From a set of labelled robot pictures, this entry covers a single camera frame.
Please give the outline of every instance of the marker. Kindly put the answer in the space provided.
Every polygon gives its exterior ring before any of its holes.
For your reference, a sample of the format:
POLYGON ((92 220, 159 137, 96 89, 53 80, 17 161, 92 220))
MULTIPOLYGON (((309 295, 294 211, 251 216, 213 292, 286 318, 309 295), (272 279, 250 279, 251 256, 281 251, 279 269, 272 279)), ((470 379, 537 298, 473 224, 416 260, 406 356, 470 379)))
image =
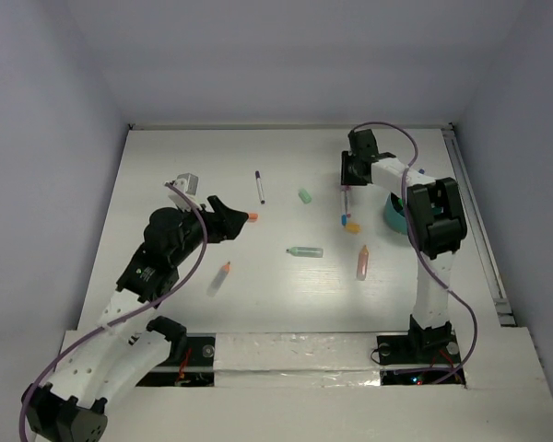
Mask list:
POLYGON ((342 202, 342 226, 347 224, 347 205, 346 205, 346 191, 344 188, 340 191, 340 198, 342 202))
POLYGON ((262 182, 260 181, 260 172, 256 170, 256 188, 258 189, 258 198, 260 198, 260 204, 266 203, 265 193, 262 190, 262 182))

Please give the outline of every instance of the white panel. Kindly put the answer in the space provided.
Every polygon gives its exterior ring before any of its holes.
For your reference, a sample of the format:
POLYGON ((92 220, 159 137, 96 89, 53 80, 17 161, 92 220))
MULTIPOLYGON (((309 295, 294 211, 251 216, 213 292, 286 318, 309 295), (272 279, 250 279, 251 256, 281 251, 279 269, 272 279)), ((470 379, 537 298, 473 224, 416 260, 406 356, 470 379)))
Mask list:
POLYGON ((374 333, 221 333, 216 371, 368 371, 374 333))
POLYGON ((524 0, 67 3, 132 122, 448 122, 524 0))
POLYGON ((216 372, 215 387, 230 389, 331 389, 379 387, 379 370, 364 371, 222 371, 216 372))
POLYGON ((546 386, 135 389, 102 442, 553 442, 546 386))
POLYGON ((527 2, 458 127, 500 278, 553 391, 553 0, 527 2))
POLYGON ((0 0, 0 441, 77 324, 125 134, 65 3, 0 0))

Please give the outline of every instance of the white wall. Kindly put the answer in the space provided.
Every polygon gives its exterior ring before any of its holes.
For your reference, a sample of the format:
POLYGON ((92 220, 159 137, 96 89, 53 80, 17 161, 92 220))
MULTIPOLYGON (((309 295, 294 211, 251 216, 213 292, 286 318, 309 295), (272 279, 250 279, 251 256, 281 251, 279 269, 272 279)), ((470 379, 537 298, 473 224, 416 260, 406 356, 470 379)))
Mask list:
POLYGON ((553 0, 530 0, 458 123, 508 297, 553 391, 553 0))
POLYGON ((0 441, 76 325, 126 134, 85 44, 62 2, 0 0, 0 441))
POLYGON ((524 0, 67 0, 130 122, 450 122, 524 0))

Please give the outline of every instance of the red cable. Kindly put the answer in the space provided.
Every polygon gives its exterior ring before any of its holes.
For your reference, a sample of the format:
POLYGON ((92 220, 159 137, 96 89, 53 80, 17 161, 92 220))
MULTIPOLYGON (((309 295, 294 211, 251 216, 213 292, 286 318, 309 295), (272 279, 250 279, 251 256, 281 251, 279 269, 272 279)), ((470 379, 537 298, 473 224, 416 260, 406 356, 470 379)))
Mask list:
POLYGON ((184 371, 184 368, 188 366, 188 361, 191 358, 191 352, 192 352, 192 349, 190 348, 186 351, 184 360, 181 362, 181 366, 178 368, 178 379, 176 379, 177 382, 182 380, 182 378, 184 378, 183 371, 184 371))
POLYGON ((447 361, 449 361, 449 364, 451 364, 451 368, 454 368, 453 360, 451 359, 451 357, 448 356, 446 353, 444 353, 443 350, 439 350, 439 353, 441 354, 441 356, 443 358, 445 358, 447 361))

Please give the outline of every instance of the black bracket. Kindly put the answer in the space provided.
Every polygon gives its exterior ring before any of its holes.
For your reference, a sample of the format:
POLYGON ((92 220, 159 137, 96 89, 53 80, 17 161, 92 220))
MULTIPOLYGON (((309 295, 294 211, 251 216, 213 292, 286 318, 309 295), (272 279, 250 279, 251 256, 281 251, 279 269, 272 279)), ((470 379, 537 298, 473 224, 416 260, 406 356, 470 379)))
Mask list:
POLYGON ((27 410, 30 429, 52 442, 98 442, 108 423, 106 399, 98 399, 86 409, 77 406, 74 396, 64 401, 54 395, 51 387, 46 384, 33 392, 27 410))
POLYGON ((348 134, 350 152, 342 152, 340 183, 343 186, 366 186, 372 183, 371 165, 385 158, 395 158, 389 152, 379 153, 371 129, 348 134))
POLYGON ((432 260, 456 252, 467 235, 459 186, 452 178, 407 188, 407 210, 416 230, 418 249, 432 260))
POLYGON ((138 383, 139 387, 212 387, 215 336, 189 336, 185 348, 171 349, 170 356, 138 383))
MULTIPOLYGON (((410 316, 407 333, 377 336, 379 363, 382 366, 430 364, 434 358, 438 358, 439 351, 451 343, 458 349, 450 322, 435 329, 422 329, 410 316)), ((461 362, 458 353, 451 354, 451 359, 455 364, 461 362)))
POLYGON ((169 359, 173 357, 179 364, 182 362, 188 345, 186 327, 169 318, 158 316, 149 322, 147 330, 162 334, 171 343, 169 359))

